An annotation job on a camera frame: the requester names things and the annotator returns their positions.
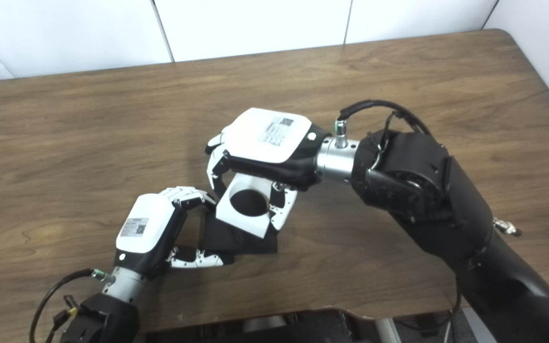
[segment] robotic hand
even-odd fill
[[[215,200],[194,187],[167,188],[159,194],[137,198],[116,238],[116,255],[111,275],[86,269],[72,273],[57,283],[40,303],[29,333],[35,343],[37,321],[54,291],[81,276],[93,276],[105,283],[101,293],[81,304],[65,296],[70,310],[54,317],[54,332],[74,317],[61,335],[62,343],[131,343],[139,331],[139,313],[135,304],[147,282],[162,276],[170,268],[202,268],[231,264],[234,257],[204,250],[175,247],[174,243],[187,218],[187,211],[204,205],[215,209]]]
[[[370,107],[394,111],[383,130],[347,139],[346,120]],[[396,117],[412,132],[390,130]],[[493,217],[416,115],[393,102],[365,100],[342,109],[334,128],[332,136],[299,115],[250,109],[207,145],[212,187],[222,191],[220,175],[227,170],[294,191],[318,182],[350,184],[366,205],[390,213],[419,247],[455,272],[459,290],[499,342],[549,342],[549,285],[494,229],[521,232]]]

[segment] metal fitting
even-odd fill
[[[346,148],[348,145],[346,141],[346,120],[336,120],[334,123],[334,133],[336,134],[336,148]]]
[[[116,282],[115,276],[105,273],[103,271],[100,271],[99,269],[94,269],[91,276],[99,280],[100,282],[105,282],[106,284],[112,284]]]
[[[517,229],[514,224],[506,222],[505,220],[493,218],[493,227],[502,234],[510,234],[514,237],[520,237],[522,235],[521,230]]]

